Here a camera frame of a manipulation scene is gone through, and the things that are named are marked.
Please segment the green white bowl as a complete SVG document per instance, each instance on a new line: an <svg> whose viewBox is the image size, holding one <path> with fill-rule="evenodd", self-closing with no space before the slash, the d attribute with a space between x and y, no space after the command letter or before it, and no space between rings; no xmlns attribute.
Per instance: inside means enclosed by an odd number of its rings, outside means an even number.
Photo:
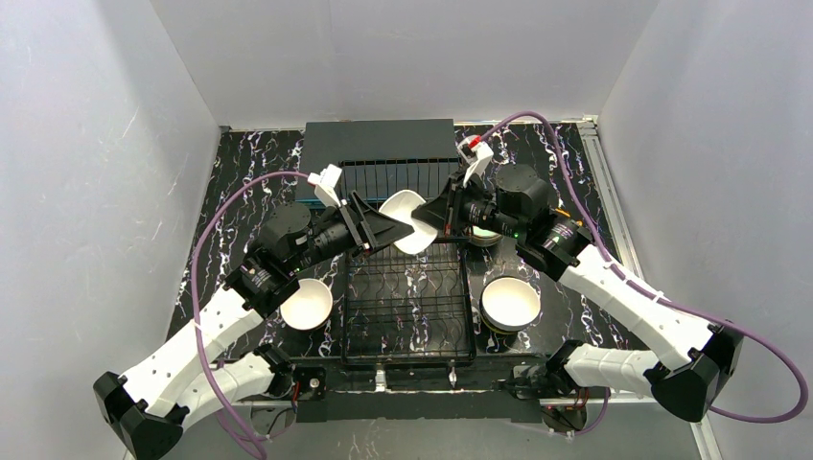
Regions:
<svg viewBox="0 0 813 460"><path fill-rule="evenodd" d="M412 234L394 242L396 248L405 254L416 255L423 252L438 236L436 229L421 220L414 219L411 215L425 203L426 201L416 192L402 190L389 197L379 208L385 216L412 227Z"/></svg>

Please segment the orange white bowl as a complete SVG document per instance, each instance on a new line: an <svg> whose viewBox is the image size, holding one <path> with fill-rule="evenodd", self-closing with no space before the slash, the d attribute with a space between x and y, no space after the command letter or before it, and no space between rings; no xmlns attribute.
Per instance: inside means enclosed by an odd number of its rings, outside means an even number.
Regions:
<svg viewBox="0 0 813 460"><path fill-rule="evenodd" d="M333 309L333 294L322 281L309 278L299 281L299 289L280 307L283 321L298 331L311 331L323 326Z"/></svg>

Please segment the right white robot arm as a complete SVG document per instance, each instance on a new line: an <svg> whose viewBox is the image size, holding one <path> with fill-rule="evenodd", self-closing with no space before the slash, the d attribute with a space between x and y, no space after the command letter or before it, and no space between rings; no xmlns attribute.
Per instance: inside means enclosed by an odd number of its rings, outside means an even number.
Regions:
<svg viewBox="0 0 813 460"><path fill-rule="evenodd" d="M566 341L536 375L521 377L517 392L539 387L605 387L655 399L672 415L697 423L732 376L743 336L733 329L663 305L642 294L643 281L556 207L550 184L527 165L501 168L489 191L475 175L455 172L436 198L412 217L445 236L470 227L511 237L518 256L534 270L594 302L640 339L646 350L598 348Z"/></svg>

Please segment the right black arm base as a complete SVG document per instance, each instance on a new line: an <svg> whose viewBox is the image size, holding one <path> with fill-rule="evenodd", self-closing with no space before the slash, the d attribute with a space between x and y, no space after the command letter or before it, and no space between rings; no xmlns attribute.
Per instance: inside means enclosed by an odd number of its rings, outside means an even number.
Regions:
<svg viewBox="0 0 813 460"><path fill-rule="evenodd" d="M567 340L553 355L547 356L544 363L515 366L507 379L495 380L492 387L520 401L573 396L574 402L564 409L548 406L543 410L553 422L548 431L568 438L590 433L606 416L611 389L603 388L598 416L588 423L586 405L590 400L591 388L577 384L565 369L566 364L575 360L575 352L586 351L586 346L580 340Z"/></svg>

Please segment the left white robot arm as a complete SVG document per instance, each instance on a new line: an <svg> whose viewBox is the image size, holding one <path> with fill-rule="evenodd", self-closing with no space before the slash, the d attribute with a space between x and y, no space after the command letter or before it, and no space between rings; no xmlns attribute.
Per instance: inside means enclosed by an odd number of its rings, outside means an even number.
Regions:
<svg viewBox="0 0 813 460"><path fill-rule="evenodd" d="M283 388L292 365L273 345L218 370L211 363L276 312L295 330L318 328L331 314L333 294L299 273L340 254L378 251L413 232L357 194L319 218L300 202L277 207L241 264L186 326L124 374L106 372L94 382L105 421L134 458L160 459L200 418Z"/></svg>

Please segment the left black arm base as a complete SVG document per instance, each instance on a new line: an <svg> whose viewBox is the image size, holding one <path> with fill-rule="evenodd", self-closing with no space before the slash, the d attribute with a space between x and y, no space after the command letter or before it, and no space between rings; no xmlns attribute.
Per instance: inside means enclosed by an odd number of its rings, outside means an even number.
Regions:
<svg viewBox="0 0 813 460"><path fill-rule="evenodd" d="M260 359L260 370L268 378L268 383L260 384L259 398L280 403L267 408L274 414L267 427L269 440L281 436L297 422L302 403L324 399L326 370L323 367L297 363L272 344L257 347L246 356Z"/></svg>

